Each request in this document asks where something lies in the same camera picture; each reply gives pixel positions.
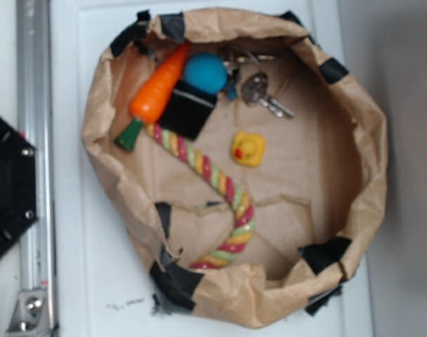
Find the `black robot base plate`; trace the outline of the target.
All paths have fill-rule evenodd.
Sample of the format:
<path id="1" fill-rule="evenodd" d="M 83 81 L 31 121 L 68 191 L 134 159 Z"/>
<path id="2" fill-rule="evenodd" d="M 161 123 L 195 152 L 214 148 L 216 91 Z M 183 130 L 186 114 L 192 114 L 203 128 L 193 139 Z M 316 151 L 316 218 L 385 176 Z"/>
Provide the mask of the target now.
<path id="1" fill-rule="evenodd" d="M 35 148 L 0 117 L 0 259 L 36 219 Z"/>

